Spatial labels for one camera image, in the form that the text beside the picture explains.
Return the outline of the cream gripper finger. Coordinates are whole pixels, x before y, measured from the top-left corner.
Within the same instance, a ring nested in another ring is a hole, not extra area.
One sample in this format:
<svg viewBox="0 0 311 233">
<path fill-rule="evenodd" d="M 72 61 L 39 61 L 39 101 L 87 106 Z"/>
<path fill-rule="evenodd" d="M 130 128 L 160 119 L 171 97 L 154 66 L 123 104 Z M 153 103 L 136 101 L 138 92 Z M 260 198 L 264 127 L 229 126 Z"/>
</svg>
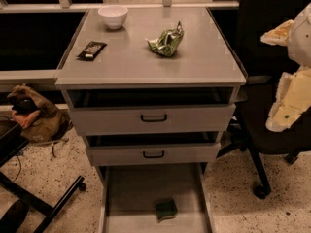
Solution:
<svg viewBox="0 0 311 233">
<path fill-rule="evenodd" d="M 283 46 L 285 47 L 288 42 L 290 30 L 294 24 L 294 21 L 292 19 L 287 20 L 277 26 L 276 28 L 264 33 L 260 40 L 268 44 L 270 46 Z"/>
<path fill-rule="evenodd" d="M 272 132 L 289 129 L 310 106 L 311 69 L 300 66 L 293 74 L 284 72 L 265 126 Z"/>
</svg>

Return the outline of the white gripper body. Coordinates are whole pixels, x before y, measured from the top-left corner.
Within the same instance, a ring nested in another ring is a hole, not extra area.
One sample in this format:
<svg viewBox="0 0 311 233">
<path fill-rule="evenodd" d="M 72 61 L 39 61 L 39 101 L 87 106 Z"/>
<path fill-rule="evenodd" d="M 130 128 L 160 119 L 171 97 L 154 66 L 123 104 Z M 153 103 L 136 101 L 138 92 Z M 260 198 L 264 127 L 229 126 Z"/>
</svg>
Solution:
<svg viewBox="0 0 311 233">
<path fill-rule="evenodd" d="M 288 38 L 288 56 L 302 66 L 311 66 L 311 3 L 294 19 Z"/>
</svg>

